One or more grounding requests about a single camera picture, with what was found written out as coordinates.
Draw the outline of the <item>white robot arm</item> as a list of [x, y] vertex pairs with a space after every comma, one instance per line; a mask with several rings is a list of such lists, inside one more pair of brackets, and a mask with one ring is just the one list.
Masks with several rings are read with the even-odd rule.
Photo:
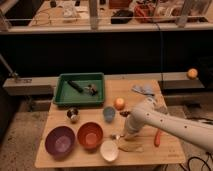
[[134, 135], [150, 125], [213, 153], [213, 125], [163, 114], [155, 110], [155, 105], [151, 97], [134, 105], [125, 120], [125, 133]]

